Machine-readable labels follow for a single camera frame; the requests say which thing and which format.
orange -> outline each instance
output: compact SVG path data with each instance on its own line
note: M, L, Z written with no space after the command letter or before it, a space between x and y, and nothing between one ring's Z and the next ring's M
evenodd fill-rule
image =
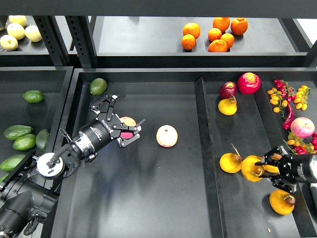
M230 26L229 17L215 17L212 23L214 28L218 28L220 31L225 32Z
M220 39L224 40L227 43L228 49L230 49L233 46L234 36L230 33L223 34Z
M194 36L192 36L191 34L187 34L187 35L183 36L182 47L185 50L189 51L189 50L193 49L195 45L196 45L196 39Z
M208 32L208 39L210 41L220 40L222 32L218 28L212 28Z
M231 31L233 34L241 36L248 29L248 21L244 17L237 17L231 23Z
M208 52L227 52L227 43L223 40L214 40L208 47Z
M200 36L200 26L197 23L187 23L183 28L183 35L191 34L197 39Z

yellow apple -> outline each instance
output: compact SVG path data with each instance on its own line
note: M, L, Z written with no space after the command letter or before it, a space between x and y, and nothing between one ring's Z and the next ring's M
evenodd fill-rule
M38 26L30 25L25 28L25 36L32 42L39 42L42 39Z
M7 51L14 51L18 48L18 41L16 38L10 35L4 35L0 38L1 46Z
M18 23L20 24L22 27L26 26L26 16L22 16L22 15L11 15L9 16L9 21L11 23Z
M23 37L25 37L25 30L18 23L9 24L6 31L8 32L10 36L13 36L17 40L21 40Z
M130 117L121 117L120 120L122 121L123 125L127 125L127 126L136 126L136 122L134 119L130 118ZM131 137L133 137L133 133L132 132L122 132L120 134L120 137L122 139L130 139Z
M171 125L163 125L158 129L157 142L160 146L171 147L176 144L177 138L177 131Z

red chili pepper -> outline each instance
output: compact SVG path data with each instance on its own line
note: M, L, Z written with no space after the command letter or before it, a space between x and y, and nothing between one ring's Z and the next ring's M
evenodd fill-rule
M285 122L283 123L282 127L285 130L288 130L289 128L291 128L291 123L293 122L294 119L294 109L292 108L292 106L290 105L290 103L287 104L287 117L285 119Z
M311 144L317 145L317 138L316 137L312 138Z

pepper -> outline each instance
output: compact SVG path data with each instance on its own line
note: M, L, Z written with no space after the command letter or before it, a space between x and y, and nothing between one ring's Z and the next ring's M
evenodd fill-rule
M289 128L291 128L291 123L293 122L294 119L294 109L292 108L292 106L290 105L290 103L287 104L287 117L285 119L285 122L283 123L282 127L285 130L288 130Z

tangerine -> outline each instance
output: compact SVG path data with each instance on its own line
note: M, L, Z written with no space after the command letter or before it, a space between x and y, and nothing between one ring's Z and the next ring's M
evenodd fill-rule
M214 40L208 47L208 52L227 52L228 46L224 40Z
M187 35L183 36L182 47L185 50L189 51L189 50L193 49L195 45L196 45L196 39L193 35L187 34Z
M290 214L294 209L295 197L283 190L275 190L269 196L273 210L280 215Z
M197 23L187 23L184 27L183 27L183 35L188 35L191 34L192 36L195 37L195 39L197 39L200 36L200 26Z
M220 39L224 40L227 43L228 49L230 49L233 46L234 36L230 33L223 34Z
M229 17L215 17L212 25L220 31L225 32L230 26L230 21Z
M212 28L208 32L208 39L210 41L220 40L222 32L218 28Z
M241 36L248 29L248 21L244 17L237 17L231 22L230 28L233 34Z

